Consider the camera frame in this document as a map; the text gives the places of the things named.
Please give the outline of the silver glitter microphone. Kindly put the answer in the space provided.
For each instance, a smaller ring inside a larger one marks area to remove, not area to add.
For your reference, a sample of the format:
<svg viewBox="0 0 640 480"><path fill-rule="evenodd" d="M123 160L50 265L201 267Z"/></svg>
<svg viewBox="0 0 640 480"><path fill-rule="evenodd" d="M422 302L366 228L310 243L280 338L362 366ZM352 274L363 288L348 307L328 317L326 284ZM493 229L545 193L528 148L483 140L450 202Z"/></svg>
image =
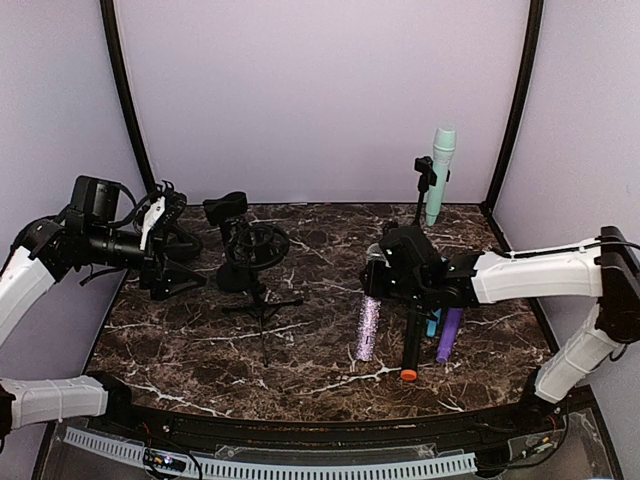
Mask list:
<svg viewBox="0 0 640 480"><path fill-rule="evenodd" d="M367 249L366 266L360 275L364 295L360 307L356 358L361 361L373 358L381 300L386 295L386 269L384 253L378 244L372 244Z"/></svg>

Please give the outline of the black round-base stand clamp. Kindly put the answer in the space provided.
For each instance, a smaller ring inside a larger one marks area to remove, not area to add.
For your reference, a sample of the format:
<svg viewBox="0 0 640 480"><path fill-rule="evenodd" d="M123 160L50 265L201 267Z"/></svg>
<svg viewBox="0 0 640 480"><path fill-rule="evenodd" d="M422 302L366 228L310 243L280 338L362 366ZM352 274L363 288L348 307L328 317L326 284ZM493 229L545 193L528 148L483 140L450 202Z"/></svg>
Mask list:
<svg viewBox="0 0 640 480"><path fill-rule="evenodd" d="M232 237L248 225L248 201L245 192L234 191L218 199L204 200L203 207L209 224L219 228L224 249ZM249 271L233 266L227 254L224 254L224 259L215 275L218 290L224 293L248 291L252 280Z"/></svg>

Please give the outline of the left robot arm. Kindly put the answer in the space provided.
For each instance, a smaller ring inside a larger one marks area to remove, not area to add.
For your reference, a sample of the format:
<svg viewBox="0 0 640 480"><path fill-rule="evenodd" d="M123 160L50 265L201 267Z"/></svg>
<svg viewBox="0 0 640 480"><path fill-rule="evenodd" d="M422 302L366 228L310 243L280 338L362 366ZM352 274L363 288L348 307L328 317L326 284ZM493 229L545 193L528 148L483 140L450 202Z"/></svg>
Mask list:
<svg viewBox="0 0 640 480"><path fill-rule="evenodd" d="M24 315L72 270L91 268L92 281L126 270L155 301L205 285L203 275L183 266L177 221L187 198L170 182L157 185L117 219L119 182L76 178L69 204L39 218L16 236L1 269L1 338L7 340ZM115 377L90 372L58 380L1 381L1 433L76 417L102 417L120 436L141 427L132 393Z"/></svg>

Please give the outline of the purple microphone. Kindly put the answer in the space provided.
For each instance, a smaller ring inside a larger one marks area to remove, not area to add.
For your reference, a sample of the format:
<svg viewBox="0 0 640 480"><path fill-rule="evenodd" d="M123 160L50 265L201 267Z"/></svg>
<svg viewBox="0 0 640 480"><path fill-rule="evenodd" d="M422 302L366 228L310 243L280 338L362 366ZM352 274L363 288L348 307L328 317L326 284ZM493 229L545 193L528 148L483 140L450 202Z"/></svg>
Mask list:
<svg viewBox="0 0 640 480"><path fill-rule="evenodd" d="M447 310L436 353L439 364L445 364L452 353L463 312L462 308Z"/></svg>

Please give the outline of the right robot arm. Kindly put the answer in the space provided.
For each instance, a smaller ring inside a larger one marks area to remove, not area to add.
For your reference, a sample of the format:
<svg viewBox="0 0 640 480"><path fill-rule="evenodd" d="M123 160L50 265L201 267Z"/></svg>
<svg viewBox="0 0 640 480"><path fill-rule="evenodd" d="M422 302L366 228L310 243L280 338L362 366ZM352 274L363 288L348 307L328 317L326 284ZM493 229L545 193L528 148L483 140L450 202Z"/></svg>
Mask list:
<svg viewBox="0 0 640 480"><path fill-rule="evenodd" d="M593 238L558 247L445 258L421 228L403 226L369 247L360 281L366 295L404 301L417 313L520 299L592 299L586 319L531 374L529 396L511 410L511 426L530 434L547 420L549 405L616 350L638 342L638 254L638 244L605 226Z"/></svg>

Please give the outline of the black tripod shock-mount stand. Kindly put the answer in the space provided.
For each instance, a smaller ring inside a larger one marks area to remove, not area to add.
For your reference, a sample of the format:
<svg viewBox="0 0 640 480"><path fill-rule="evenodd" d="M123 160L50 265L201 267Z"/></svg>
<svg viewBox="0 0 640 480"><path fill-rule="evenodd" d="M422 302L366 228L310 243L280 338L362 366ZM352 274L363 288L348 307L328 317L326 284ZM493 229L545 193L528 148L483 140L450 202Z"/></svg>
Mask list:
<svg viewBox="0 0 640 480"><path fill-rule="evenodd" d="M262 360L265 367L269 365L264 327L266 323L284 307L298 307L303 298L289 301L268 302L266 286L260 282L259 273L271 269L281 263L288 255L290 239L288 234L275 224L249 224L229 240L225 254L229 264L248 275L248 292L252 301L247 305L222 308L224 314L246 313L256 319L259 325Z"/></svg>

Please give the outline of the blue microphone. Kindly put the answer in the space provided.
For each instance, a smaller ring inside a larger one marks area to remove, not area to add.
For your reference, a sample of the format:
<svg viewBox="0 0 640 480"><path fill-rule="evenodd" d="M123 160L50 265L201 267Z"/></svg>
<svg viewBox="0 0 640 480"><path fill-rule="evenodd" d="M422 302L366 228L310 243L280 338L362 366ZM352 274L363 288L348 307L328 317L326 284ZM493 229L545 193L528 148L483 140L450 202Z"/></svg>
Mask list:
<svg viewBox="0 0 640 480"><path fill-rule="evenodd" d="M433 310L427 316L427 319L426 319L426 337L427 338L435 337L441 321L441 316L442 316L441 309Z"/></svg>

